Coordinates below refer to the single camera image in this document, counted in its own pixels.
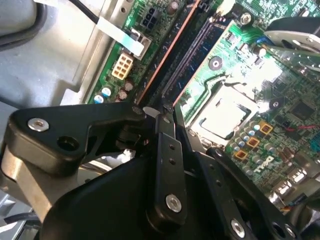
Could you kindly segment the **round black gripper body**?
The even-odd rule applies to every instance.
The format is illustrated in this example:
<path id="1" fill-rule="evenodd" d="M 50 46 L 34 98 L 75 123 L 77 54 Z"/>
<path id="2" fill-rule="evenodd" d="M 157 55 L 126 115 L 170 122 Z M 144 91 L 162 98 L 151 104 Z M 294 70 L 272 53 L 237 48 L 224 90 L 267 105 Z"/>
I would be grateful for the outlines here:
<path id="1" fill-rule="evenodd" d="M 134 159 L 62 196 L 44 219 L 43 240 L 215 240 L 192 171 L 160 171 Z"/>

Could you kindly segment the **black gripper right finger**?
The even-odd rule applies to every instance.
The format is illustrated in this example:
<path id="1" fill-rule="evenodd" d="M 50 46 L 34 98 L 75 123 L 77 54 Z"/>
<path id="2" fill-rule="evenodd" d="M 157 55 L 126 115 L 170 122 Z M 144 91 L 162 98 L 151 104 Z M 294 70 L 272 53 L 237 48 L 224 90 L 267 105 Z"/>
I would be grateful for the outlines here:
<path id="1" fill-rule="evenodd" d="M 198 181 L 200 209 L 215 240 L 299 240 L 295 227 L 217 147 L 205 150 L 174 107 L 185 167 Z"/>

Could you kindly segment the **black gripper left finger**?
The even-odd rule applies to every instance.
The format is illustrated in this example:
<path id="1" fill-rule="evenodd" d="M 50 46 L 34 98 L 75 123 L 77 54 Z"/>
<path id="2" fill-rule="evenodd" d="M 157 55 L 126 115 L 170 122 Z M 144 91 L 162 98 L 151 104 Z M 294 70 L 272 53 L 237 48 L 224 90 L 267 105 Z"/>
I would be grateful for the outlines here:
<path id="1" fill-rule="evenodd" d="M 129 102 L 65 105 L 17 110 L 6 127 L 6 174 L 20 187 L 44 222 L 54 204 L 80 187 L 81 164 L 104 154 L 133 149 L 157 165 L 157 183 L 169 169 L 184 172 L 173 114 L 154 114 Z"/>

